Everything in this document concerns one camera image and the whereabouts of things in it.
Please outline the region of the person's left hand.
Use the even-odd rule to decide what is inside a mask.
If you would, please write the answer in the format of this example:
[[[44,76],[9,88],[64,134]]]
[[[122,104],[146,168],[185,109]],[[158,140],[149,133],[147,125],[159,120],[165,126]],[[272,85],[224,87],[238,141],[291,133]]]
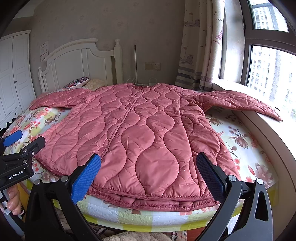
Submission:
[[[9,201],[7,203],[8,210],[12,212],[13,215],[18,215],[21,213],[22,204],[20,200],[20,192],[18,186],[14,185],[8,188]]]

